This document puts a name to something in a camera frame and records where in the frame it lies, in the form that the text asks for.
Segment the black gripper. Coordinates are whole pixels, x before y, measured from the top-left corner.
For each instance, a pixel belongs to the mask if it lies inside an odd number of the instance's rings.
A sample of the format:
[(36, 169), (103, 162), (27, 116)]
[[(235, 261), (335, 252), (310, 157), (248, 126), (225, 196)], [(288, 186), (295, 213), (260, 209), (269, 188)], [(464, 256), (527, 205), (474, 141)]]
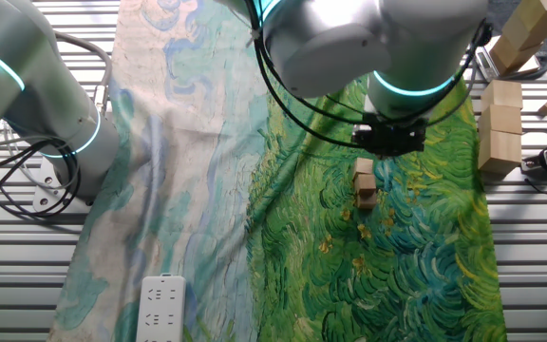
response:
[(424, 150), (426, 125), (354, 126), (351, 141), (377, 155), (404, 155)]

